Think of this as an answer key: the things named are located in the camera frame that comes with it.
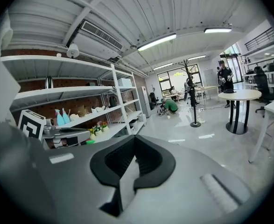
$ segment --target floor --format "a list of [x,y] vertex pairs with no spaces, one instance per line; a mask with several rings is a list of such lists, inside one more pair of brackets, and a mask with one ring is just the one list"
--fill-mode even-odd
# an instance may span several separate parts
[[[202,123],[193,128],[190,123],[194,121],[194,110],[190,109],[190,102],[182,101],[176,114],[158,116],[156,111],[147,119],[147,125],[139,134],[159,138],[169,142],[169,145],[178,144],[183,147],[198,150],[221,166],[233,172],[242,179],[253,192],[274,181],[274,145],[267,151],[264,145],[270,142],[274,132],[274,120],[269,122],[267,135],[263,147],[258,152],[255,161],[248,162],[263,121],[263,113],[255,113],[255,109],[262,105],[258,101],[250,103],[248,132],[243,135],[232,134],[226,130],[229,121],[229,108],[224,108],[226,102],[218,101],[217,96],[207,97],[206,110],[202,111],[202,100],[197,106],[197,120]],[[246,104],[241,102],[239,120],[245,118]]]

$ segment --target desk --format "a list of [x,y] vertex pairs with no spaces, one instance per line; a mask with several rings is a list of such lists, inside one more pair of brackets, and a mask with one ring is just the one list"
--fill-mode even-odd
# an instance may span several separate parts
[[[265,110],[266,110],[266,113],[264,115],[264,119],[263,119],[263,122],[262,122],[262,127],[261,127],[261,131],[260,131],[260,135],[259,135],[259,138],[258,138],[258,141],[255,145],[255,148],[250,156],[250,159],[249,159],[249,162],[253,162],[254,159],[256,158],[256,155],[261,147],[261,144],[262,144],[262,141],[264,139],[264,135],[266,134],[266,131],[267,131],[267,124],[268,124],[268,120],[269,120],[269,117],[272,116],[274,117],[274,101],[268,105],[266,105],[265,107]],[[272,140],[271,142],[269,143],[269,145],[267,146],[267,150],[270,150],[270,147],[271,145],[273,144],[274,142],[274,135],[272,136]]]
[[[227,94],[220,93],[218,95],[222,99],[230,100],[230,120],[226,124],[226,129],[231,133],[236,134],[244,134],[248,131],[247,123],[249,118],[249,108],[250,108],[250,100],[257,99],[261,96],[260,91],[256,90],[236,90],[235,93]],[[233,122],[233,110],[234,110],[234,101],[236,101],[236,113],[235,113],[235,121]],[[246,117],[245,122],[239,122],[239,102],[246,101]]]
[[200,88],[195,88],[195,91],[201,91],[201,97],[202,97],[202,100],[203,100],[204,109],[205,109],[205,106],[206,106],[206,102],[205,102],[205,100],[203,98],[203,91],[208,91],[208,90],[212,90],[212,89],[216,89],[217,90],[217,94],[219,95],[218,87],[215,86],[215,85],[204,86],[204,87],[200,87]]
[[167,98],[170,98],[170,97],[173,97],[173,96],[178,96],[180,99],[181,99],[181,94],[174,94],[174,95],[167,95],[165,97],[163,97],[164,99],[167,99]]

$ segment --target shelf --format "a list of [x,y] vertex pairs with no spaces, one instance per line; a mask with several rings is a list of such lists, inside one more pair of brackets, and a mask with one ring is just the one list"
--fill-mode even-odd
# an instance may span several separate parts
[[130,105],[130,104],[135,103],[137,101],[139,101],[139,99],[134,99],[134,100],[128,101],[128,102],[124,103],[124,106]]
[[[141,110],[139,110],[139,111],[133,111],[133,112],[128,113],[127,121],[128,121],[128,122],[131,122],[133,119],[136,119],[137,116],[138,116],[139,114],[141,114],[141,113],[142,113]],[[120,119],[116,119],[116,120],[113,121],[113,123],[120,123],[120,122],[124,122],[122,116],[121,116]]]
[[140,131],[140,129],[143,127],[143,125],[144,125],[143,121],[142,122],[138,122],[138,129],[133,134],[137,134]]
[[100,95],[111,89],[112,86],[74,86],[21,92],[14,98],[10,109],[15,112],[57,101]]
[[[271,72],[264,72],[264,74],[266,74],[266,75],[274,74],[274,71],[271,71]],[[243,75],[243,77],[253,77],[253,76],[256,76],[256,74]]]
[[109,124],[109,132],[103,132],[101,136],[96,136],[95,137],[95,142],[103,142],[106,140],[109,140],[112,138],[115,134],[117,134],[121,129],[123,129],[126,126],[126,124]]
[[[120,71],[120,70],[115,69],[115,71],[116,71],[117,79],[129,78],[129,77],[133,76],[132,74],[125,73],[125,72]],[[113,80],[113,74],[112,74],[112,72],[108,72],[107,74],[103,75],[101,78],[102,78],[102,80]]]
[[117,110],[117,109],[120,109],[120,108],[121,108],[121,106],[118,105],[118,106],[115,106],[115,107],[113,107],[113,108],[109,108],[109,109],[107,109],[107,110],[103,110],[103,111],[101,111],[101,112],[88,114],[88,115],[86,115],[86,116],[84,116],[84,117],[81,117],[81,118],[79,118],[79,119],[76,119],[76,120],[74,120],[74,121],[71,121],[70,123],[67,123],[67,124],[65,124],[65,125],[58,126],[57,128],[70,128],[70,127],[73,127],[73,126],[77,126],[77,125],[82,124],[82,123],[84,123],[84,122],[86,122],[86,121],[89,121],[89,120],[94,119],[94,118],[96,118],[96,117],[98,117],[98,116],[107,114],[107,113],[109,113],[109,112],[112,112],[112,111]]
[[124,91],[130,91],[130,90],[136,89],[136,87],[134,87],[134,86],[131,86],[131,87],[119,86],[119,89],[121,92],[124,92]]
[[254,56],[256,54],[266,52],[267,50],[273,49],[273,48],[274,48],[274,41],[270,41],[269,43],[256,47],[255,49],[248,51],[247,53],[242,54],[241,56]]
[[[247,86],[256,86],[257,87],[257,84],[249,84],[249,83],[246,83],[246,82],[244,82],[244,84],[247,85]],[[272,88],[272,87],[274,87],[274,84],[268,84],[268,87]]]
[[141,113],[142,113],[141,110],[128,113],[128,118],[127,118],[128,122],[131,122],[133,119],[136,119],[137,116]]
[[269,61],[269,60],[274,60],[274,56],[269,56],[267,58],[260,59],[260,60],[258,60],[256,62],[251,62],[251,63],[244,64],[244,65],[255,65],[257,63],[266,62],[266,61]]
[[[113,81],[112,68],[91,62],[57,56],[4,56],[1,61],[18,82],[54,79],[97,79]],[[117,79],[132,74],[115,70]]]

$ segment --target black table leg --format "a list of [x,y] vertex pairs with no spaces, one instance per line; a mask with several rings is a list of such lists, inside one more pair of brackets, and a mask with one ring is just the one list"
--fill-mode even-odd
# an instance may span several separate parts
[[234,110],[234,101],[230,101],[230,120],[229,123],[232,124],[233,121],[233,110]]
[[236,102],[236,113],[235,113],[233,133],[236,133],[238,129],[238,124],[239,124],[239,100]]
[[244,127],[247,127],[248,118],[249,118],[249,110],[250,110],[250,101],[249,101],[249,100],[247,100],[247,106],[246,106],[246,117],[245,117]]
[[231,102],[231,109],[230,109],[230,119],[229,123],[226,124],[226,129],[235,134],[244,134],[248,131],[247,123],[249,117],[249,104],[250,101],[247,101],[246,106],[246,118],[245,123],[239,122],[239,101],[236,101],[236,112],[235,112],[235,121],[233,122],[233,109],[234,109],[234,101]]

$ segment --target blue spray bottle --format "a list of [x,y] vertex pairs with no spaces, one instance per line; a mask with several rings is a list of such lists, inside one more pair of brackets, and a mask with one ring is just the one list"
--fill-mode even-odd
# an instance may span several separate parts
[[62,118],[61,114],[60,114],[60,110],[55,110],[56,111],[56,115],[57,115],[57,124],[58,126],[60,125],[64,125],[64,119]]
[[62,117],[64,119],[65,124],[69,123],[70,122],[70,118],[68,117],[67,113],[65,113],[64,108],[62,108],[62,112],[63,112]]

